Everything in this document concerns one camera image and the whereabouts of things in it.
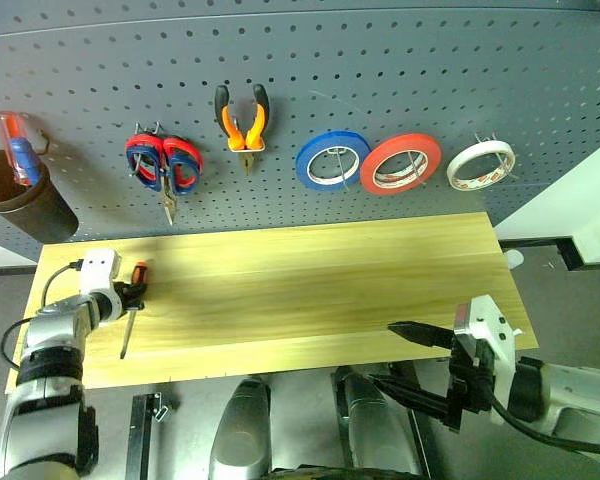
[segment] black cable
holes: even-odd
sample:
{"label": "black cable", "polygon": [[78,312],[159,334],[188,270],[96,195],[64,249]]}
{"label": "black cable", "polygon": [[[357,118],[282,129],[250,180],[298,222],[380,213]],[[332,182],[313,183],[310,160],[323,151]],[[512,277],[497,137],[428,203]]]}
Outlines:
{"label": "black cable", "polygon": [[559,447],[570,452],[589,452],[600,454],[600,444],[552,437],[550,435],[545,435],[543,433],[537,432],[533,428],[525,425],[520,420],[511,415],[495,397],[495,395],[491,391],[491,386],[489,384],[479,382],[478,386],[480,387],[480,390],[483,392],[491,406],[495,409],[495,411],[498,412],[498,414],[504,419],[505,422],[507,422],[519,432],[524,433],[528,437],[531,437],[538,442],[544,443],[546,445],[551,445],[553,447]]}
{"label": "black cable", "polygon": [[11,368],[13,368],[14,370],[20,370],[20,366],[17,365],[16,363],[14,363],[9,356],[7,355],[7,353],[4,351],[5,347],[7,346],[7,340],[9,338],[9,334],[14,331],[16,328],[18,328],[20,325],[24,325],[25,323],[28,323],[31,321],[31,318],[25,318],[24,320],[18,320],[17,322],[11,324],[9,326],[9,328],[7,328],[4,333],[2,334],[2,340],[0,340],[0,355],[2,356],[2,358],[5,359],[5,361],[11,366]]}
{"label": "black cable", "polygon": [[40,308],[44,308],[45,305],[47,304],[47,293],[49,292],[49,287],[51,286],[51,282],[53,282],[56,279],[56,277],[58,275],[60,275],[62,272],[66,272],[70,268],[80,271],[80,269],[82,268],[82,261],[83,261],[83,259],[76,260],[75,262],[71,262],[70,264],[62,267],[60,270],[57,270],[53,275],[51,275],[49,277],[49,279],[47,280],[47,283],[45,283],[44,288],[42,289],[42,298],[40,299]]}

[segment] orange screwdriver handle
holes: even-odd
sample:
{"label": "orange screwdriver handle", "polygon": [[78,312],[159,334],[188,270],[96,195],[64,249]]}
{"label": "orange screwdriver handle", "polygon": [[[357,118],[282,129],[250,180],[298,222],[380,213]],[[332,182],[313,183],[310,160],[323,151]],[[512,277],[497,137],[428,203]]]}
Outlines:
{"label": "orange screwdriver handle", "polygon": [[222,131],[227,135],[229,150],[243,150],[244,137],[236,128],[229,115],[229,89],[225,85],[218,85],[215,96],[216,120]]}
{"label": "orange screwdriver handle", "polygon": [[131,285],[146,285],[148,274],[149,268],[146,263],[136,263],[136,266],[133,267],[133,273],[131,274]]}

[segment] screwdriver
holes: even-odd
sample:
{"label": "screwdriver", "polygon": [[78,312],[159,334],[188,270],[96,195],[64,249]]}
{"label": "screwdriver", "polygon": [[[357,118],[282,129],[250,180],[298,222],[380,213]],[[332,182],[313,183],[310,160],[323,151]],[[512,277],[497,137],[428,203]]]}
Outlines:
{"label": "screwdriver", "polygon": [[138,310],[144,308],[144,302],[142,302],[142,295],[147,290],[147,274],[149,269],[147,264],[144,262],[136,263],[133,267],[133,273],[131,274],[131,285],[129,290],[135,293],[135,298],[130,306],[127,307],[129,312],[129,318],[127,319],[127,327],[124,331],[124,340],[122,342],[122,350],[120,350],[120,360],[122,360],[127,354],[127,346],[129,345],[129,338],[131,338],[131,331],[133,330],[133,322],[136,319],[136,313]]}

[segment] red tape roll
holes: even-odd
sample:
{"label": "red tape roll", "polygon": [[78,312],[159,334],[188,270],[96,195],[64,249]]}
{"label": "red tape roll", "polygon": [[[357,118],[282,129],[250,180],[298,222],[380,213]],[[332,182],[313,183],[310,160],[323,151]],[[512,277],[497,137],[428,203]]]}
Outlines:
{"label": "red tape roll", "polygon": [[[400,153],[412,152],[413,164],[395,173],[378,173],[382,164]],[[360,167],[360,183],[375,195],[394,195],[417,187],[440,165],[442,151],[433,137],[423,133],[398,135],[378,145]]]}

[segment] table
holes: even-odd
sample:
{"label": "table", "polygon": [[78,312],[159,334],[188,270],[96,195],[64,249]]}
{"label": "table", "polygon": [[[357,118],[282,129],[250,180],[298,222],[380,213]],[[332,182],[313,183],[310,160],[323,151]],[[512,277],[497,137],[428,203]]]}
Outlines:
{"label": "table", "polygon": [[[146,261],[149,288],[124,360],[126,317],[88,337],[86,388],[446,356],[387,324],[450,328],[458,304],[487,293],[524,332],[516,347],[537,346],[484,213],[46,245],[25,317],[47,278],[94,247],[120,254],[127,282]],[[48,301],[77,290],[65,272]]]}

